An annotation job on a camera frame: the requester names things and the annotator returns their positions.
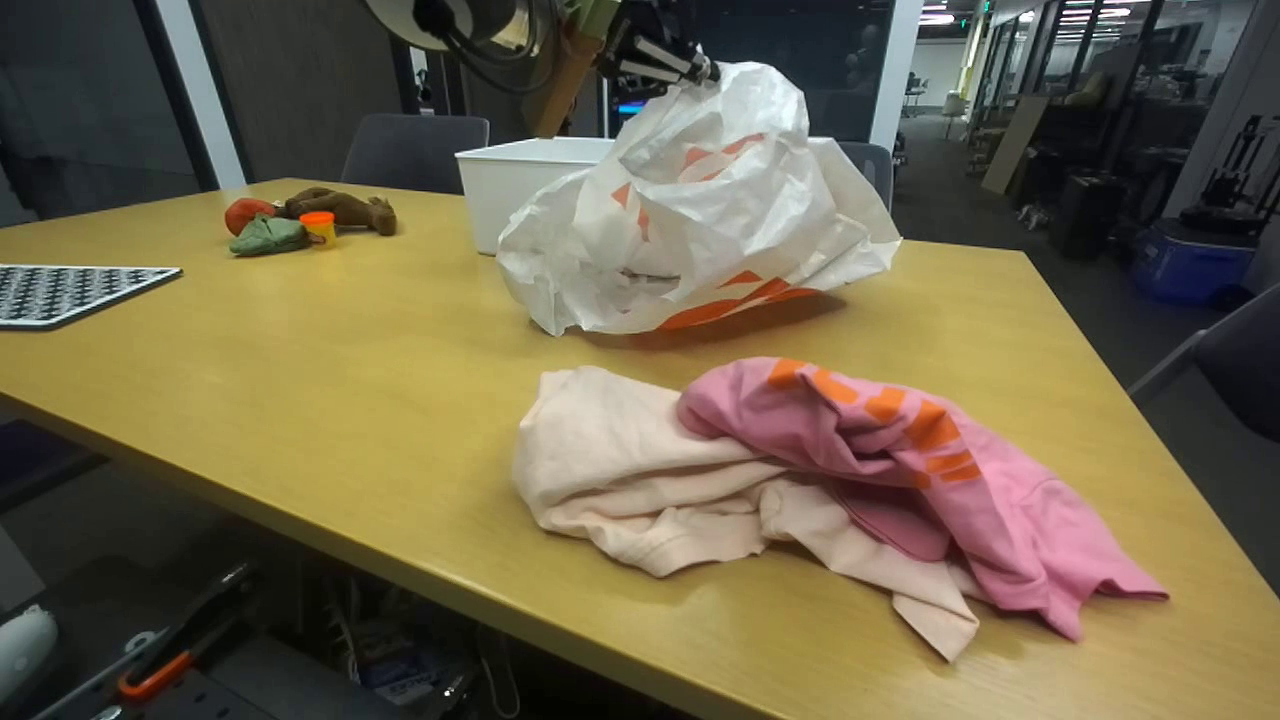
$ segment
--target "table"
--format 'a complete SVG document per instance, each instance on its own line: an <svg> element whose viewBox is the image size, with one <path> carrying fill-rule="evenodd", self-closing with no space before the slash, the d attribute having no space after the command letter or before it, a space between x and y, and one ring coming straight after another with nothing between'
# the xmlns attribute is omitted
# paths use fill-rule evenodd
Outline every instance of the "table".
<svg viewBox="0 0 1280 720"><path fill-rule="evenodd" d="M914 239L834 303L664 344L552 342L471 253L456 198L384 198L396 239L264 262L229 257L216 191L0 234L0 266L186 268L59 333L0 338L0 412L695 717L1280 710L1276 597L1021 253ZM1081 488L1174 604L1098 601L1081 644L984 613L940 664L890 597L801 553L651 581L525 517L510 463L541 373L680 387L760 351L953 395Z"/></svg>

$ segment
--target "towel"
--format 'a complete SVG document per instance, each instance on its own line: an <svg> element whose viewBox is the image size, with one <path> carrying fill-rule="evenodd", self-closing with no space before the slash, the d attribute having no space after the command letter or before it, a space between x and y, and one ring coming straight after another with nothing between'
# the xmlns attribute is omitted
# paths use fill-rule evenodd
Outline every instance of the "towel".
<svg viewBox="0 0 1280 720"><path fill-rule="evenodd" d="M1098 594L1163 597L1063 481L940 395L758 358L687 386L680 419L845 481L857 529L918 561L957 548L984 601L1067 642Z"/></svg>
<svg viewBox="0 0 1280 720"><path fill-rule="evenodd" d="M687 431L677 399L605 367L549 373L512 460L534 521L651 576L794 540L824 568L890 590L898 616L946 659L973 644L981 621L948 564L850 523L845 488L803 486L740 439Z"/></svg>

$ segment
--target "peach cloth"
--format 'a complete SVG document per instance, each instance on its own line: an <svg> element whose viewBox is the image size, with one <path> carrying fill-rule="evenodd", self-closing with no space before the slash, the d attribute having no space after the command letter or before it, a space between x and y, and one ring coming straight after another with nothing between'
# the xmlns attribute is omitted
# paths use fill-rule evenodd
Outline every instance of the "peach cloth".
<svg viewBox="0 0 1280 720"><path fill-rule="evenodd" d="M687 386L680 419L850 486L857 529L918 561L959 553L987 604L1060 637L1098 594L1163 597L1063 481L940 395L758 358Z"/></svg>
<svg viewBox="0 0 1280 720"><path fill-rule="evenodd" d="M845 488L801 486L736 439L694 435L669 387L605 367L549 373L512 469L541 529L593 540L651 576L795 540L834 571L890 590L946 659L981 629L946 561L918 561L850 523L834 496Z"/></svg>

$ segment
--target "white plastic bag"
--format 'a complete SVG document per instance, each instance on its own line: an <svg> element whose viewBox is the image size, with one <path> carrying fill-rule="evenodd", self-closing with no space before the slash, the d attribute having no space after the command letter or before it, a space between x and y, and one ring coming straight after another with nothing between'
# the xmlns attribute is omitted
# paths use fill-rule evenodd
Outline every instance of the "white plastic bag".
<svg viewBox="0 0 1280 720"><path fill-rule="evenodd" d="M651 101L602 167L528 202L497 239L552 338L673 333L886 271L899 244L803 95L767 65Z"/></svg>

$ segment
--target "fabric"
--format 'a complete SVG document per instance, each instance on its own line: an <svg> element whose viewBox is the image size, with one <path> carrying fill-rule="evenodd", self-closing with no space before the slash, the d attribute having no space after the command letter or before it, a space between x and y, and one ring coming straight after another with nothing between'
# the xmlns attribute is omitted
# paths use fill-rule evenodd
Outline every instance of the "fabric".
<svg viewBox="0 0 1280 720"><path fill-rule="evenodd" d="M1098 594L1163 597L1063 481L940 395L760 358L687 386L680 419L845 481L857 529L930 564L957 548L984 601L1060 637Z"/></svg>
<svg viewBox="0 0 1280 720"><path fill-rule="evenodd" d="M309 239L306 223L286 220L286 215L258 215L234 239L238 257L274 257L274 253L298 253L298 250L314 250L314 239Z"/></svg>
<svg viewBox="0 0 1280 720"><path fill-rule="evenodd" d="M673 576L744 561L767 540L890 590L894 609L957 659L981 621L940 561L918 561L850 523L845 488L803 486L736 439L694 435L677 393L605 367L549 373L521 419L518 493L541 529L584 535L622 564Z"/></svg>

